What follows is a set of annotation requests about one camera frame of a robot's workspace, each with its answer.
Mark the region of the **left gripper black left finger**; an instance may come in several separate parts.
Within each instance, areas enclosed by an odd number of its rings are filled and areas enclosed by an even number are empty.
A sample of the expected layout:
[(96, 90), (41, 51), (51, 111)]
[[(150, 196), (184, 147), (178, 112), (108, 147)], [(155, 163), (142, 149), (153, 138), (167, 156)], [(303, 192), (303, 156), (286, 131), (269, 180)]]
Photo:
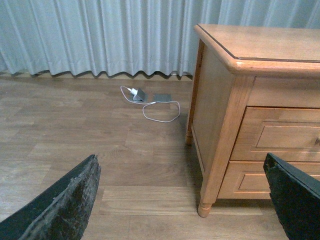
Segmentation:
[(101, 166), (92, 154), (0, 223), (2, 240), (80, 240), (96, 199)]

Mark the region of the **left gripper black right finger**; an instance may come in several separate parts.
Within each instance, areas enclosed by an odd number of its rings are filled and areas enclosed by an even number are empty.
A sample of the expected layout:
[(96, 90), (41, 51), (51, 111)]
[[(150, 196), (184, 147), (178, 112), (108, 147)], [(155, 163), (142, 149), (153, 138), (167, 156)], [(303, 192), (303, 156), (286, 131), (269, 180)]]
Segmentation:
[(272, 153), (263, 169), (278, 220), (290, 240), (320, 238), (320, 181)]

